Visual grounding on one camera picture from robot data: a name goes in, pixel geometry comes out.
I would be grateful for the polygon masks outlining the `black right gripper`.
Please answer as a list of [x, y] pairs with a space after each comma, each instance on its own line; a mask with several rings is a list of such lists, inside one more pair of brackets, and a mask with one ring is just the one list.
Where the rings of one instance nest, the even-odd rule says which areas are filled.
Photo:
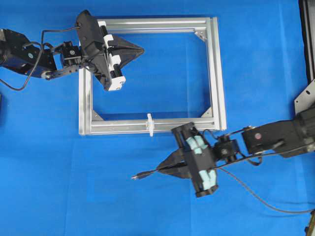
[[[213, 194], [218, 189], [215, 157], [211, 145], [193, 122], [171, 130], [182, 150], [172, 152], [158, 166], [161, 174], [191, 179], [196, 197]], [[186, 166], [175, 166], [181, 162]]]

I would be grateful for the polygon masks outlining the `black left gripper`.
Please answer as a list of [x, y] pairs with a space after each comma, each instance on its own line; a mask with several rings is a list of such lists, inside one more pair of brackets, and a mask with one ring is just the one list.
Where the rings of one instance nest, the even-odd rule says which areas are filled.
[[76, 18], [77, 35], [82, 49], [83, 64], [92, 71], [106, 91], [120, 90], [126, 82], [121, 69], [144, 53], [144, 49], [119, 36], [107, 33], [88, 10]]

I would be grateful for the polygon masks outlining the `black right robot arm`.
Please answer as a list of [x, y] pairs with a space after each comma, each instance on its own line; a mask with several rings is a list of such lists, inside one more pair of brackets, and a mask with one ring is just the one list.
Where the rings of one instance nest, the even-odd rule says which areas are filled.
[[[172, 133], [179, 148], [158, 165], [158, 172], [190, 179], [197, 197], [213, 194], [218, 188], [216, 163], [238, 160], [237, 141], [222, 135], [211, 146], [192, 122], [173, 128]], [[273, 150], [289, 158], [308, 153], [313, 151], [311, 145], [315, 142], [315, 109], [301, 111], [292, 120], [242, 129], [241, 133], [249, 154]]]

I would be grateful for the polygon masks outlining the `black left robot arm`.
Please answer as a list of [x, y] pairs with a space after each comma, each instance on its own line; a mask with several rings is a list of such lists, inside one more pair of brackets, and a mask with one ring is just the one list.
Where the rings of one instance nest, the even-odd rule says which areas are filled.
[[65, 41], [53, 46], [44, 40], [29, 41], [21, 33], [0, 30], [0, 65], [27, 78], [20, 88], [5, 81], [4, 85], [14, 91], [25, 88], [30, 77], [52, 80], [88, 70], [103, 85], [105, 91], [120, 90], [126, 78], [122, 68], [144, 53], [144, 49], [119, 36], [109, 34], [105, 22], [99, 22], [88, 10], [76, 18], [74, 27], [80, 44]]

